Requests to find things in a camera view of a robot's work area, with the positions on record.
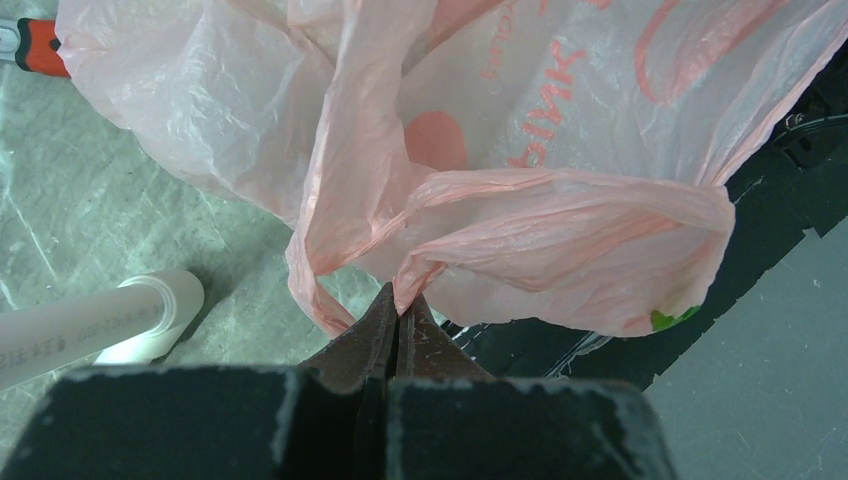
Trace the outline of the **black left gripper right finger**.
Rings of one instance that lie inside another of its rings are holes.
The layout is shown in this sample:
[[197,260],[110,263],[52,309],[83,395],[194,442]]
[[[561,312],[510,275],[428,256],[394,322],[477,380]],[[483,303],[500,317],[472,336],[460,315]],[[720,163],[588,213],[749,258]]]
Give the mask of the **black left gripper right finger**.
[[672,479],[676,469],[645,396],[610,380],[488,377],[423,299],[384,298],[384,475],[388,479]]

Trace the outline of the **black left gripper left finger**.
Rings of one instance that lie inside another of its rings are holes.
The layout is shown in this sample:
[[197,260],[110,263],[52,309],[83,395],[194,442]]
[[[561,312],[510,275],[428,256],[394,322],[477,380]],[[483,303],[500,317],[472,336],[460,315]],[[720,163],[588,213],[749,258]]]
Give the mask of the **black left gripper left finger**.
[[296,365],[87,367],[39,402],[5,479],[380,479],[398,316],[385,285]]

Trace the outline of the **pink plastic bag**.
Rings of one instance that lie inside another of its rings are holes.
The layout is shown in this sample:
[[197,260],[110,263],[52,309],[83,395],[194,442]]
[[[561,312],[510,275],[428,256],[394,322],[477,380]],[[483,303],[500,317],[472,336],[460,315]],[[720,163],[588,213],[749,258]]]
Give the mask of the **pink plastic bag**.
[[62,1],[79,92],[172,175],[283,220],[330,334],[347,265],[471,326],[661,331],[727,180],[847,37],[843,1]]

